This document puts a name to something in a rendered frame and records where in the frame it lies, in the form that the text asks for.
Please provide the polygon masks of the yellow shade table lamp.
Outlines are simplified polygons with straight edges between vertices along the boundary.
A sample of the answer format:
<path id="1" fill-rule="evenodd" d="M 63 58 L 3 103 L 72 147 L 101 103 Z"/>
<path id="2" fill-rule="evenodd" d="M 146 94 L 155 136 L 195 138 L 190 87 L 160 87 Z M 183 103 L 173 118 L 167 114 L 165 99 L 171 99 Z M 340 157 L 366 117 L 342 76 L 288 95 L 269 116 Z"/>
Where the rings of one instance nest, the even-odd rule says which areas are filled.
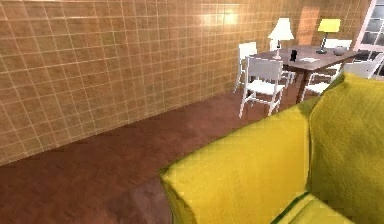
<path id="1" fill-rule="evenodd" d="M 320 21 L 318 31 L 324 33 L 320 49 L 317 50 L 318 54 L 326 54 L 325 44 L 329 33 L 337 33 L 341 24 L 340 19 L 322 19 Z"/>

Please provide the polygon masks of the yellow sofa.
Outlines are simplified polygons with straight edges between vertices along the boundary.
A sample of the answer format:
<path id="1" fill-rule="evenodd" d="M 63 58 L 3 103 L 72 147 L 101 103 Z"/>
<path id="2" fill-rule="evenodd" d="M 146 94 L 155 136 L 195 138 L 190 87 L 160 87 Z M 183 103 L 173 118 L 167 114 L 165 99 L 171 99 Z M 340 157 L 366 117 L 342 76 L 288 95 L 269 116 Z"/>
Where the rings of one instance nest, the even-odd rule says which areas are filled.
<path id="1" fill-rule="evenodd" d="M 160 177 L 172 224 L 384 224 L 384 81 L 344 73 Z"/>

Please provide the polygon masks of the white framed window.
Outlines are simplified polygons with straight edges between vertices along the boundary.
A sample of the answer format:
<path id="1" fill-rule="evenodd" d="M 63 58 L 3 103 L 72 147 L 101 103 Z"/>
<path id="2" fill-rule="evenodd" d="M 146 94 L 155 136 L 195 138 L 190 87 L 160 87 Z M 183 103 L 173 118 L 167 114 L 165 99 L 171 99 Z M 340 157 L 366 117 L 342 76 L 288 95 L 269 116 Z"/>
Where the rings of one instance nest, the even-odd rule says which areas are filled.
<path id="1" fill-rule="evenodd" d="M 353 50 L 358 52 L 358 62 L 384 53 L 384 0 L 371 0 Z"/>

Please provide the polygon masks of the white shade table lamp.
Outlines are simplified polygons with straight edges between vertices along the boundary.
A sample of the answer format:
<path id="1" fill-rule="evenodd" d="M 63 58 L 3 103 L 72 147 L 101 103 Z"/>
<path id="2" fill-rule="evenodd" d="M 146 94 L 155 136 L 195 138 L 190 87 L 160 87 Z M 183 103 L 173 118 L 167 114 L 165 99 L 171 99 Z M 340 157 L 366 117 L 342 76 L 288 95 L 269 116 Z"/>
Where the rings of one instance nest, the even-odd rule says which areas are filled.
<path id="1" fill-rule="evenodd" d="M 290 20 L 288 18 L 279 18 L 276 26 L 274 27 L 268 38 L 270 39 L 270 50 L 276 52 L 273 58 L 280 59 L 280 42 L 294 39 L 294 36 L 291 31 Z"/>

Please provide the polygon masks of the brown wooden dining table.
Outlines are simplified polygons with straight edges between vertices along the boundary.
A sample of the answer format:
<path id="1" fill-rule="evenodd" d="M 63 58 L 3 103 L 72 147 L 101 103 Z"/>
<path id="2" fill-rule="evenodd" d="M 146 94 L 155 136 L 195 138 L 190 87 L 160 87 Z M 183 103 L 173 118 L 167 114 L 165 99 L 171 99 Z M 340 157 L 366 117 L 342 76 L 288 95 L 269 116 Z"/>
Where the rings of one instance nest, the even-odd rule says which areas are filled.
<path id="1" fill-rule="evenodd" d="M 319 72 L 335 64 L 350 62 L 358 55 L 358 52 L 353 50 L 347 50 L 342 56 L 336 56 L 332 49 L 328 49 L 326 54 L 317 54 L 316 50 L 316 46 L 310 45 L 299 45 L 279 50 L 283 69 L 296 73 L 297 103 L 301 101 L 304 88 L 312 73 Z"/>

